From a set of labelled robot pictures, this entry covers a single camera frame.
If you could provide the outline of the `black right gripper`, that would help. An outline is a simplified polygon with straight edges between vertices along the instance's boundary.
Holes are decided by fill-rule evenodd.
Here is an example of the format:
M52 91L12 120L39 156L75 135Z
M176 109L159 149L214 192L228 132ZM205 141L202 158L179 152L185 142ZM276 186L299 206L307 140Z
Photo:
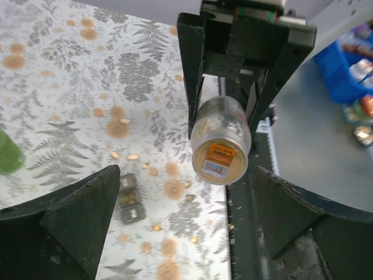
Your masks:
M203 73L236 79L263 75L249 119L255 135L263 113L314 49L317 28L283 1L202 1L200 16L180 13L178 42L188 102L188 132L196 122Z

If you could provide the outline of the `green pill bottle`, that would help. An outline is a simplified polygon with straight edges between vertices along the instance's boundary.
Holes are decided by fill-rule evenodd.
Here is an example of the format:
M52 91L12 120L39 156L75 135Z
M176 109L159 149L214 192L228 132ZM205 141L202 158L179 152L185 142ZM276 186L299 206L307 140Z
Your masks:
M24 154L8 134L1 129L0 172L8 175L18 171L24 164Z

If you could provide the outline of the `clear pill bottle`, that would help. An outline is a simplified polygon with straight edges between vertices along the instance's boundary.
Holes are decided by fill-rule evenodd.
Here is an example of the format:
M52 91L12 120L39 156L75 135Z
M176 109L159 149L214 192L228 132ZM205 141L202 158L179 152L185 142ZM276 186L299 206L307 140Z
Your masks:
M245 112L239 102L230 96L212 97L198 110L191 133L192 149L215 139L232 141L241 149L251 147L251 132Z

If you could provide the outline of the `grey weekly pill organizer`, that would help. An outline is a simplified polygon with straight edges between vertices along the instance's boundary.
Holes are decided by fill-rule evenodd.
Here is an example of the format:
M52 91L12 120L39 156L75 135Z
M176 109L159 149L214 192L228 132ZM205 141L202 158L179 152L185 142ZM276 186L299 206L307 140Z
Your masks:
M124 225L130 225L146 218L146 210L138 189L138 181L133 173L119 178L120 187L117 197L119 216Z

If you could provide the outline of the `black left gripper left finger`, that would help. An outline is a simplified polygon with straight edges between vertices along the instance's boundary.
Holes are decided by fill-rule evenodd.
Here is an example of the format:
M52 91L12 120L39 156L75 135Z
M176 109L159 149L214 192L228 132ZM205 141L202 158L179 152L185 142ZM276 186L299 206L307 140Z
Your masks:
M1 279L95 279L120 169L1 210Z

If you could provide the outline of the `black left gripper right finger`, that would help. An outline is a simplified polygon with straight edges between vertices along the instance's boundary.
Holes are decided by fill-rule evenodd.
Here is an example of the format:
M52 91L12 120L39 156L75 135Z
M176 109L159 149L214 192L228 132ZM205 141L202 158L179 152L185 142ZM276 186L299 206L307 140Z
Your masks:
M372 279L372 213L259 166L252 186L275 279Z

